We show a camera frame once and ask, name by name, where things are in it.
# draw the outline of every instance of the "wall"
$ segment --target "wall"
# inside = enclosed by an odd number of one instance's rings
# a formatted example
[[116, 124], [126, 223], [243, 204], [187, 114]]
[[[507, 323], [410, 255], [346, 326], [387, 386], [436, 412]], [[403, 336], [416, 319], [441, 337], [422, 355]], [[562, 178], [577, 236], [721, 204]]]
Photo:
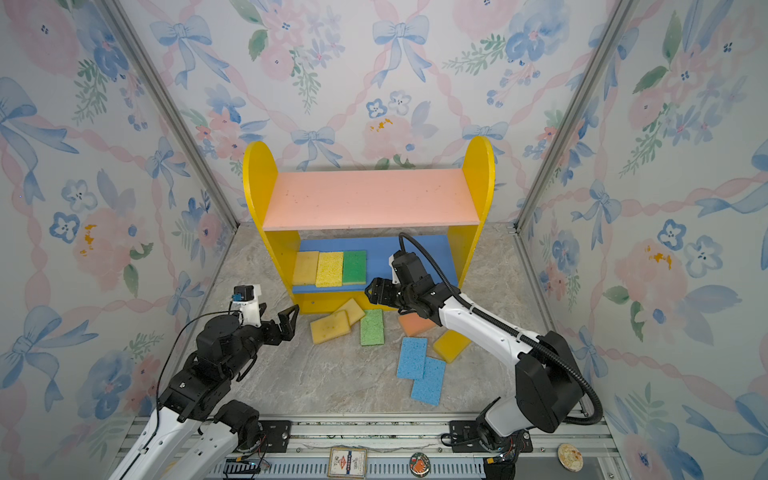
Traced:
[[768, 478], [767, 6], [641, 0], [530, 223], [636, 480]]
[[282, 171], [448, 168], [485, 135], [510, 221], [614, 0], [122, 5], [240, 218], [251, 141]]
[[90, 2], [0, 45], [0, 477], [101, 478], [232, 233]]

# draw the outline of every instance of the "wire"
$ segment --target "wire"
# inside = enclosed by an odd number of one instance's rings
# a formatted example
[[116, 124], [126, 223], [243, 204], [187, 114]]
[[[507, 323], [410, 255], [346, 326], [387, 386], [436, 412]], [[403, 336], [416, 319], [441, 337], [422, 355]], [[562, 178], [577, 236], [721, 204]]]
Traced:
[[419, 252], [422, 253], [422, 255], [424, 255], [427, 261], [429, 261], [429, 264], [432, 265], [432, 268], [435, 269], [435, 272], [437, 272], [438, 276], [440, 276], [440, 280], [442, 280], [442, 282], [448, 287], [448, 290], [451, 293], [451, 295], [454, 298], [456, 298], [456, 300], [459, 303], [461, 303], [467, 310], [469, 310], [470, 313], [474, 313], [475, 315], [481, 317], [487, 322], [492, 323], [494, 326], [498, 327], [499, 329], [502, 329], [506, 333], [509, 333], [510, 335], [516, 337], [521, 342], [530, 346], [533, 350], [535, 350], [541, 356], [545, 357], [550, 362], [554, 363], [555, 365], [565, 370], [568, 373], [568, 375], [575, 380], [575, 382], [581, 387], [581, 391], [584, 392], [592, 402], [592, 406], [594, 407], [594, 412], [592, 412], [592, 415], [588, 416], [587, 418], [567, 416], [563, 419], [564, 423], [572, 423], [574, 425], [594, 425], [595, 423], [600, 422], [600, 420], [603, 418], [603, 405], [600, 402], [600, 398], [592, 388], [592, 385], [590, 385], [589, 382], [587, 382], [587, 380], [585, 380], [584, 377], [581, 376], [581, 373], [577, 369], [571, 368], [571, 366], [569, 366], [562, 358], [560, 358], [559, 355], [553, 353], [550, 349], [543, 346], [536, 340], [530, 339], [525, 335], [520, 335], [519, 331], [507, 325], [506, 323], [488, 315], [486, 312], [483, 312], [482, 310], [479, 310], [473, 307], [469, 302], [464, 300], [458, 294], [458, 290], [448, 281], [448, 278], [442, 272], [442, 269], [437, 264], [437, 262], [435, 262], [435, 259], [432, 258], [432, 255], [430, 255], [429, 252], [426, 251], [426, 249], [418, 241], [416, 241], [415, 238], [411, 237], [405, 232], [400, 232], [400, 234], [398, 235], [398, 239], [400, 242], [400, 250], [402, 250], [403, 252], [406, 251], [405, 245], [402, 242], [403, 238], [406, 238], [410, 243], [413, 244], [414, 247], [416, 247], [419, 250]]
[[161, 384], [161, 380], [163, 379], [163, 373], [165, 372], [165, 368], [168, 366], [168, 362], [170, 362], [170, 356], [173, 355], [174, 349], [176, 348], [176, 344], [179, 342], [179, 338], [181, 338], [181, 334], [184, 333], [184, 330], [186, 330], [189, 325], [192, 325], [193, 323], [203, 318], [204, 316], [218, 315], [220, 313], [229, 313], [229, 312], [221, 311], [221, 312], [203, 313], [202, 315], [199, 315], [193, 318], [192, 320], [190, 320], [187, 323], [187, 325], [181, 327], [181, 330], [179, 330], [179, 334], [176, 335], [174, 344], [171, 346], [170, 352], [168, 352], [168, 357], [165, 359], [165, 363], [163, 364], [163, 368], [160, 370], [160, 375], [157, 377], [157, 388], [154, 390], [154, 411], [156, 413], [154, 432], [152, 432], [152, 435], [147, 440], [147, 443], [145, 443], [144, 446], [139, 449], [140, 451], [139, 455], [136, 455], [136, 457], [133, 459], [133, 461], [128, 466], [128, 468], [125, 469], [125, 472], [123, 472], [123, 475], [120, 475], [120, 480], [123, 480], [123, 478], [125, 478], [125, 475], [127, 475], [128, 472], [131, 471], [131, 467], [134, 466], [134, 463], [136, 463], [139, 457], [141, 457], [141, 450], [144, 450], [147, 448], [150, 442], [152, 442], [152, 439], [155, 437], [155, 435], [157, 435], [157, 430], [160, 428], [160, 384]]

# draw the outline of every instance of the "sponge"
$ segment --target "sponge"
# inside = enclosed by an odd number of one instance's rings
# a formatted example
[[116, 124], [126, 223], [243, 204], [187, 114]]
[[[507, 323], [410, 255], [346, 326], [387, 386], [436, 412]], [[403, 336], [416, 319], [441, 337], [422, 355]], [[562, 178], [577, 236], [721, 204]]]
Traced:
[[449, 330], [443, 333], [442, 336], [432, 344], [432, 348], [435, 349], [435, 352], [440, 355], [443, 360], [447, 363], [452, 363], [456, 360], [459, 353], [464, 351], [470, 343], [472, 343], [472, 341], [461, 333]]
[[427, 357], [424, 362], [424, 378], [414, 380], [411, 398], [429, 405], [440, 404], [445, 362]]
[[397, 378], [421, 379], [424, 376], [424, 359], [427, 357], [427, 339], [402, 339]]
[[363, 318], [366, 313], [362, 311], [360, 305], [357, 304], [355, 299], [350, 298], [345, 304], [336, 309], [336, 312], [346, 312], [346, 318], [349, 320], [349, 326], [354, 325], [357, 321]]
[[299, 252], [293, 268], [293, 285], [314, 285], [320, 252]]
[[320, 252], [315, 286], [341, 286], [344, 252]]
[[384, 345], [384, 316], [381, 310], [366, 310], [360, 320], [360, 345]]
[[346, 319], [346, 312], [336, 312], [315, 320], [310, 323], [312, 330], [312, 343], [327, 342], [335, 339], [337, 336], [346, 335], [352, 330], [349, 328], [349, 321]]
[[434, 328], [437, 324], [430, 319], [423, 319], [417, 313], [401, 315], [398, 319], [403, 331], [407, 336], [417, 336], [427, 330]]
[[366, 284], [366, 251], [354, 250], [344, 252], [344, 285]]

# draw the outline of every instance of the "orange sponge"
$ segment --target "orange sponge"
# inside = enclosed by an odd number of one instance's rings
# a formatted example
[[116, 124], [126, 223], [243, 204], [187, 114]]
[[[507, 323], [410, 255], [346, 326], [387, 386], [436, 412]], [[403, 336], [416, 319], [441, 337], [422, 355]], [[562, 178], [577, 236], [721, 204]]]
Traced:
[[420, 333], [424, 333], [427, 330], [437, 326], [435, 322], [430, 319], [423, 319], [416, 313], [409, 313], [407, 315], [401, 315], [398, 319], [403, 331], [407, 336], [417, 336]]

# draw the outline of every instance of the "yellow sponge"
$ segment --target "yellow sponge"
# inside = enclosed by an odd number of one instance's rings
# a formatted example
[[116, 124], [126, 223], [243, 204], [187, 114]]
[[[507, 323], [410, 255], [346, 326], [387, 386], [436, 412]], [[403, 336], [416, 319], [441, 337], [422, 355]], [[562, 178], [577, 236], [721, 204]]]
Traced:
[[360, 308], [360, 305], [358, 305], [353, 298], [350, 298], [347, 303], [336, 309], [336, 312], [334, 313], [338, 312], [346, 312], [346, 318], [349, 320], [349, 326], [354, 325], [358, 320], [366, 315], [366, 313], [362, 311], [362, 308]]
[[337, 336], [346, 335], [352, 330], [349, 328], [349, 320], [346, 312], [336, 312], [310, 323], [312, 330], [312, 343], [327, 342]]
[[449, 330], [435, 341], [432, 348], [447, 363], [452, 363], [467, 346], [472, 343], [470, 339], [459, 332]]
[[320, 252], [299, 252], [293, 268], [293, 285], [314, 285]]
[[320, 252], [315, 286], [341, 286], [343, 270], [344, 252]]

